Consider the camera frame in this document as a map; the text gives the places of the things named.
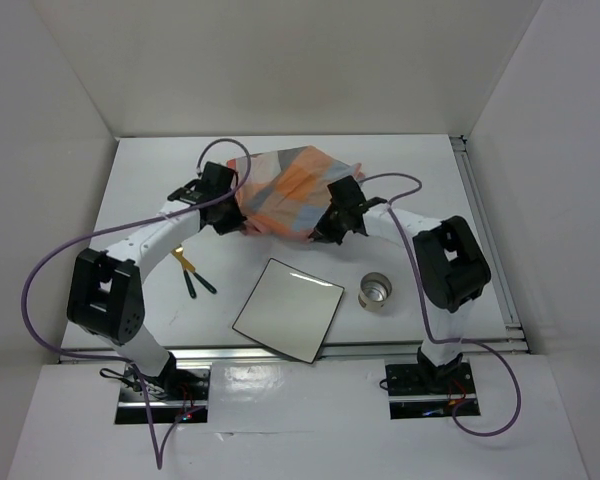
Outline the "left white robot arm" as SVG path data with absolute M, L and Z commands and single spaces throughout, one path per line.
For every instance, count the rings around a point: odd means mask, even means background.
M 173 250 L 210 225 L 223 235 L 240 229 L 242 215 L 232 187 L 235 170 L 209 162 L 200 177 L 176 189 L 157 216 L 104 250 L 76 258 L 68 319 L 101 338 L 142 375 L 143 389 L 156 399 L 200 397 L 205 381 L 177 368 L 175 356 L 144 326 L 143 283 Z

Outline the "beige metal cup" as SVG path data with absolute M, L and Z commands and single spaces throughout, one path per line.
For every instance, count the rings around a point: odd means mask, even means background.
M 392 294 L 392 283 L 379 272 L 364 275 L 359 283 L 358 302 L 366 311 L 380 311 Z

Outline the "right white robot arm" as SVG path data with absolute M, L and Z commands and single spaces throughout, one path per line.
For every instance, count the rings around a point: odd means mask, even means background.
M 311 238 L 341 244 L 349 232 L 380 238 L 406 249 L 416 282 L 425 339 L 419 347 L 416 379 L 428 392 L 440 391 L 460 363 L 468 317 L 491 282 L 491 270 L 465 218 L 425 217 L 366 198 L 352 176 L 327 186 L 331 196 Z

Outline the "checkered orange blue cloth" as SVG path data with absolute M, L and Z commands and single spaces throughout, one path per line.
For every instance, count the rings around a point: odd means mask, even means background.
M 326 212 L 328 185 L 364 177 L 359 163 L 347 164 L 314 146 L 258 153 L 226 162 L 246 182 L 236 193 L 246 217 L 242 233 L 305 242 Z

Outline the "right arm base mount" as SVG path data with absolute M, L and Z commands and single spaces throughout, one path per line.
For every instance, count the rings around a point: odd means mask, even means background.
M 428 419 L 456 415 L 480 416 L 473 372 L 468 362 L 436 384 L 427 384 L 416 364 L 387 364 L 378 386 L 388 395 L 392 420 Z

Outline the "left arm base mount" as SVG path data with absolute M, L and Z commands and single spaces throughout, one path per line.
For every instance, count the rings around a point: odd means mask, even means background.
M 122 373 L 110 368 L 99 371 L 102 378 L 116 380 L 120 386 L 114 419 L 116 425 L 146 425 L 145 398 L 149 399 L 155 424 L 169 424 L 176 419 L 183 424 L 206 423 L 211 368 L 194 368 L 190 373 L 195 379 L 187 385 L 181 384 L 174 393 L 147 383 L 148 395 L 145 396 L 131 368 L 126 367 Z

